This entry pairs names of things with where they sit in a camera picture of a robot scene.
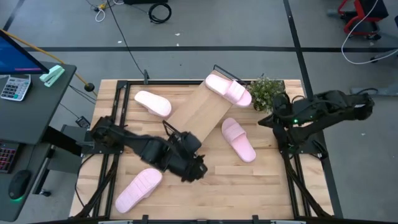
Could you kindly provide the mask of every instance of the gray floor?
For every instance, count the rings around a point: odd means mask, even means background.
[[[100,0],[91,0],[98,4]],[[345,39],[343,22],[325,15],[340,0],[290,0],[302,47],[340,47]],[[383,32],[398,38],[393,18],[396,0],[384,0],[390,17],[380,23]],[[0,27],[17,4],[0,1]],[[155,25],[131,6],[113,7],[129,46],[263,46],[294,47],[283,0],[170,0],[173,16],[168,23]],[[141,5],[148,10],[149,6]],[[95,22],[95,12],[84,0],[29,0],[20,8],[9,32],[39,47],[124,47],[110,10],[103,22]],[[347,47],[398,47],[385,36],[370,43],[362,38],[349,40]],[[104,78],[140,78],[128,52],[52,52],[89,82],[99,86]],[[204,78],[216,63],[241,78],[301,79],[295,52],[184,51],[133,52],[151,78]],[[32,52],[39,60],[53,61]],[[304,53],[314,93],[351,87],[387,86],[398,82],[396,58],[377,64],[352,65],[339,53]],[[374,54],[350,53],[354,61],[366,61]],[[72,85],[83,89],[77,78]],[[395,98],[376,98],[374,114],[362,122],[344,122],[325,130],[331,165],[345,218],[398,222],[396,185],[398,168],[396,136],[398,120]],[[94,106],[68,90],[62,103],[89,120]],[[59,107],[51,125],[75,125],[75,117]],[[72,202],[75,175],[50,173],[45,188],[50,198],[31,195],[16,223],[64,219]]]

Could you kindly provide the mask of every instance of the red machine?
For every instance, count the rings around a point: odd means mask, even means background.
[[[366,15],[367,18],[351,33],[351,35],[363,35],[369,40],[378,40],[379,26],[377,22],[388,16],[387,8],[383,0],[354,0],[355,11],[342,11],[348,0],[344,0],[336,11],[328,11],[329,16],[340,16],[346,22],[344,32],[349,34]]]

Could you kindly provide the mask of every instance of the cable spool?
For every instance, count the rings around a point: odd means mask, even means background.
[[[152,15],[152,11],[157,6],[164,6],[167,10],[169,10],[169,15],[166,17],[166,19],[158,19],[158,18],[156,18],[156,16]],[[170,17],[172,17],[172,8],[166,3],[156,3],[149,8],[148,15],[149,15],[150,22],[153,22],[154,24],[162,24],[162,23],[168,21],[170,19]]]

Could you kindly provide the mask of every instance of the calculator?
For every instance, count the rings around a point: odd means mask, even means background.
[[[22,101],[31,83],[30,75],[10,75],[0,97],[6,100]]]

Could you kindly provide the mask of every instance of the green light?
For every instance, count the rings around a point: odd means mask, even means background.
[[[24,198],[24,196],[21,196],[21,197],[19,197],[19,198],[17,198],[17,199],[11,199],[11,201],[12,202],[21,202],[22,201],[22,199]]]

